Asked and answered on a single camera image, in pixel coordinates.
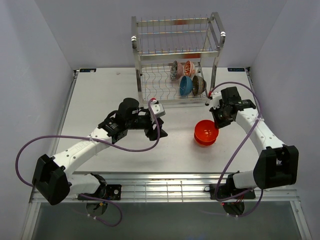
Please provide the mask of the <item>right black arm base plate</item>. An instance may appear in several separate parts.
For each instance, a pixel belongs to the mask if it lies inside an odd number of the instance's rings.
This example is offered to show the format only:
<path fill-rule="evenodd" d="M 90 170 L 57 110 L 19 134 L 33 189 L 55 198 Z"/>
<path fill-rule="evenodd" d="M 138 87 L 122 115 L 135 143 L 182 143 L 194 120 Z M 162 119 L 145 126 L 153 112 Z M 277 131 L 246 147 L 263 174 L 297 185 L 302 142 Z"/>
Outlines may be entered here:
<path fill-rule="evenodd" d="M 207 186 L 204 187 L 203 191 L 205 193 L 209 193 L 210 195 L 210 199 L 211 200 L 215 200 L 215 190 L 216 190 L 216 184 L 215 183 L 211 183 Z M 226 199 L 226 198 L 230 198 L 230 200 L 253 200 L 256 198 L 256 194 L 254 191 L 247 191 L 245 192 L 247 189 L 246 188 L 242 188 L 242 189 L 238 189 L 238 188 L 229 188 L 226 186 L 226 184 L 221 184 L 218 188 L 217 191 L 217 197 L 219 199 Z"/>

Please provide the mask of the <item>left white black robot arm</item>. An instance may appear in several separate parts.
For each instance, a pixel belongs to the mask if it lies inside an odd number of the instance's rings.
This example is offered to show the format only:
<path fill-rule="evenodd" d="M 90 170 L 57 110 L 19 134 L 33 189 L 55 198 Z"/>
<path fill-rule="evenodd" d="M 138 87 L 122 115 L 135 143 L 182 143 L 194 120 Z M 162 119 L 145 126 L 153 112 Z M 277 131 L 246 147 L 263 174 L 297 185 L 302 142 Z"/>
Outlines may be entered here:
<path fill-rule="evenodd" d="M 68 195 L 79 195 L 81 200 L 108 199 L 107 182 L 102 176 L 75 175 L 75 171 L 99 152 L 115 147 L 129 130 L 143 130 L 150 141 L 158 143 L 168 135 L 162 129 L 161 117 L 165 114 L 163 105 L 155 98 L 146 108 L 140 107 L 134 98 L 125 98 L 87 137 L 79 137 L 78 143 L 53 156 L 42 155 L 36 163 L 33 186 L 52 206 Z"/>

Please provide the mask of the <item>blue ceramic bowl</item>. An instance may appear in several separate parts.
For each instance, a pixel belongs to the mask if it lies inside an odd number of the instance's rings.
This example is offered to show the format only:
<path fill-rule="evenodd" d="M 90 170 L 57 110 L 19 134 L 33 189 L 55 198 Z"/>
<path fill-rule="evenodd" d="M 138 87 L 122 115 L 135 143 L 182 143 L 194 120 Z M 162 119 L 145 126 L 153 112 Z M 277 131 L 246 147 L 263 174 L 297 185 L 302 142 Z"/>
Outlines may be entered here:
<path fill-rule="evenodd" d="M 181 96 L 187 96 L 192 92 L 192 90 L 193 90 L 192 79 L 187 75 L 183 76 L 180 80 L 179 94 Z"/>

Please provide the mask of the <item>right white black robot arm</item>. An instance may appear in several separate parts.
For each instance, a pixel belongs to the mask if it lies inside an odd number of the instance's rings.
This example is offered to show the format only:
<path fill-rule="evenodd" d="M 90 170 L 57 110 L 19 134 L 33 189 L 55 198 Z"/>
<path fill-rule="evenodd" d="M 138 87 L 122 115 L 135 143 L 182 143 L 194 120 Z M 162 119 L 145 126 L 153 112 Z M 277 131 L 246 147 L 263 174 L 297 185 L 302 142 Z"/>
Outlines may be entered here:
<path fill-rule="evenodd" d="M 265 190 L 296 183 L 298 149 L 286 145 L 269 129 L 253 101 L 242 99 L 237 87 L 213 93 L 209 111 L 217 129 L 237 123 L 246 132 L 244 139 L 251 140 L 259 154 L 253 170 L 232 173 L 225 184 L 216 185 L 214 197 L 218 201 L 237 199 L 255 188 Z"/>

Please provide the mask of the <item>orange floral white bowl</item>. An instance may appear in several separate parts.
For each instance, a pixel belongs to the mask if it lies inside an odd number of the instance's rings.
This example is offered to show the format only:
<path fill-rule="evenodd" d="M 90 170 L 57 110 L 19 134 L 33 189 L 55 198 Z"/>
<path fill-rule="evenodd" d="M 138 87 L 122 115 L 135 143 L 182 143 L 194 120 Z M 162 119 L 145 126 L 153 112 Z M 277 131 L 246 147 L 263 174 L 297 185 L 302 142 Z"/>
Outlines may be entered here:
<path fill-rule="evenodd" d="M 183 66 L 183 74 L 185 76 L 188 76 L 190 78 L 193 78 L 194 75 L 196 74 L 196 67 L 194 63 L 190 60 L 188 60 L 184 66 Z"/>

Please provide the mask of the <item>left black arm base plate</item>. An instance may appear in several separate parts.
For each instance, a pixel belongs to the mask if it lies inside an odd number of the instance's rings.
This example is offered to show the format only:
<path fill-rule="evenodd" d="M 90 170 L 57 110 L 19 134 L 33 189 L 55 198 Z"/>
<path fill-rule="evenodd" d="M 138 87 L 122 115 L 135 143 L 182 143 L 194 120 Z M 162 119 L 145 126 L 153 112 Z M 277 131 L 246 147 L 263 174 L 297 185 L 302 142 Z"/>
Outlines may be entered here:
<path fill-rule="evenodd" d="M 121 184 L 107 184 L 100 186 L 94 193 L 84 193 L 83 195 L 100 198 L 105 200 L 118 201 L 121 199 L 122 185 Z"/>

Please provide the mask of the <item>brown bowl dark patterned rim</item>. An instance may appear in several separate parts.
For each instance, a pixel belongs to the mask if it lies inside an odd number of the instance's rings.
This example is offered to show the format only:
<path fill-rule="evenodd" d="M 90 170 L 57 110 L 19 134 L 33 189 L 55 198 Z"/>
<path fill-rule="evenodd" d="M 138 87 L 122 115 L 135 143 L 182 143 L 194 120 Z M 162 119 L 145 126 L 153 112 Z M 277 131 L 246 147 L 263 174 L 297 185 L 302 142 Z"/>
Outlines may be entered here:
<path fill-rule="evenodd" d="M 200 96 L 207 88 L 207 83 L 203 77 L 195 75 L 192 78 L 192 94 L 194 96 Z"/>

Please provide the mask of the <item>grey leaf patterned bowl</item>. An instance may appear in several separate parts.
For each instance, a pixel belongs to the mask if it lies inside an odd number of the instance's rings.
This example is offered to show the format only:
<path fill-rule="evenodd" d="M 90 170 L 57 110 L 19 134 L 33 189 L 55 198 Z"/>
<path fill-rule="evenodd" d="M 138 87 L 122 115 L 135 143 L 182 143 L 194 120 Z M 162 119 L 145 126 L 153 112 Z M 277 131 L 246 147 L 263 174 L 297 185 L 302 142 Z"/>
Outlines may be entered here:
<path fill-rule="evenodd" d="M 172 63 L 171 69 L 170 69 L 170 80 L 171 81 L 177 81 L 179 80 L 184 73 L 184 69 L 183 69 L 183 65 L 178 62 L 178 61 L 174 61 Z"/>

